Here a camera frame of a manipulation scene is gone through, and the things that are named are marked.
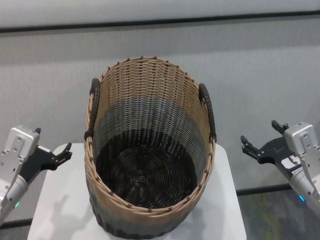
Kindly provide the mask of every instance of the blue indicator light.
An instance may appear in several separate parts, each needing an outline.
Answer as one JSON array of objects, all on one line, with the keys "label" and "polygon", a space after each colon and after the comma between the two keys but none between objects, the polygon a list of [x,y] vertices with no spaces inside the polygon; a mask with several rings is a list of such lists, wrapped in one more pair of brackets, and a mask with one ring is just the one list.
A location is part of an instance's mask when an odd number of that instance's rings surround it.
[{"label": "blue indicator light", "polygon": [[304,199],[303,196],[299,196],[299,198],[300,198],[301,202],[303,202],[303,203],[306,203],[306,202],[307,202],[307,201]]},{"label": "blue indicator light", "polygon": [[20,205],[20,202],[18,201],[18,202],[15,204],[14,209],[16,209],[17,207],[19,207],[19,205]]}]

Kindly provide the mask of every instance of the robotic arm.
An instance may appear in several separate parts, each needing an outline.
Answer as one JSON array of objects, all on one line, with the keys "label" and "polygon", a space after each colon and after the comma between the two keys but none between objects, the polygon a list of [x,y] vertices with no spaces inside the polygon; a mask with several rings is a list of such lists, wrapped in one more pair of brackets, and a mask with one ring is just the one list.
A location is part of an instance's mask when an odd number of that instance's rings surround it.
[{"label": "robotic arm", "polygon": [[242,152],[259,164],[274,164],[300,199],[320,214],[320,146],[314,127],[305,122],[289,127],[275,120],[271,125],[282,137],[257,149],[242,135]]},{"label": "robotic arm", "polygon": [[39,146],[40,132],[22,125],[10,130],[0,154],[0,226],[41,171],[54,171],[72,156],[71,143],[58,155]]}]

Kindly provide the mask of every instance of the green indicator light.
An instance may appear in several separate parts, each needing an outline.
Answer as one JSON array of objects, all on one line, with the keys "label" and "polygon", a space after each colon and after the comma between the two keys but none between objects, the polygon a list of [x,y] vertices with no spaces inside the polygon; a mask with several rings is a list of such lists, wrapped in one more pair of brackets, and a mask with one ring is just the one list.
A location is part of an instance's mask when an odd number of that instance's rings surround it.
[{"label": "green indicator light", "polygon": [[20,205],[20,202],[18,201],[18,202],[15,204],[14,208],[16,209],[17,207],[19,207],[19,205]]}]

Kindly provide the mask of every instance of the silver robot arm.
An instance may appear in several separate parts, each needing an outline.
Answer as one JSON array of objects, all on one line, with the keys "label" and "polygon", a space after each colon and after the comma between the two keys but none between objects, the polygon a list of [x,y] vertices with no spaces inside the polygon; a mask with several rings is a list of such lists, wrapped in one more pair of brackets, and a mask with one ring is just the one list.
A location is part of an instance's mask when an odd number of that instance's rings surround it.
[{"label": "silver robot arm", "polygon": [[22,125],[10,130],[0,154],[0,226],[42,170],[54,171],[71,158],[71,143],[58,155],[39,146],[40,131]]},{"label": "silver robot arm", "polygon": [[311,124],[300,122],[287,129],[284,137],[301,162],[289,183],[306,204],[320,214],[320,146],[315,129]]}]

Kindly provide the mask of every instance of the basket bottom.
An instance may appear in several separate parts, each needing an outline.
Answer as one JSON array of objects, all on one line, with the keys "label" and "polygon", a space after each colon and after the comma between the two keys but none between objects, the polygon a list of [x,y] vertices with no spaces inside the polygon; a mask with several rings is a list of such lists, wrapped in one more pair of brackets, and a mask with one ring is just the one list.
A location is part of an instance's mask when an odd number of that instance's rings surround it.
[{"label": "basket bottom", "polygon": [[197,186],[195,165],[181,144],[161,133],[166,144],[148,138],[135,142],[129,136],[136,134],[115,136],[96,158],[97,172],[111,191],[149,209],[170,207],[192,193]]}]

